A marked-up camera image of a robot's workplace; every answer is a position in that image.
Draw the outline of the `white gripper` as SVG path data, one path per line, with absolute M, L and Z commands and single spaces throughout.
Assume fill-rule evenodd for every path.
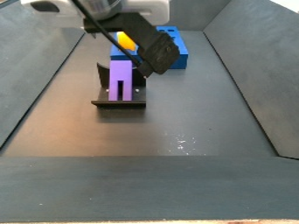
M 83 27 L 83 13 L 75 0 L 20 0 L 23 7 L 44 21 L 63 28 Z M 170 21 L 171 0 L 77 0 L 96 20 L 122 12 L 138 12 L 152 25 Z

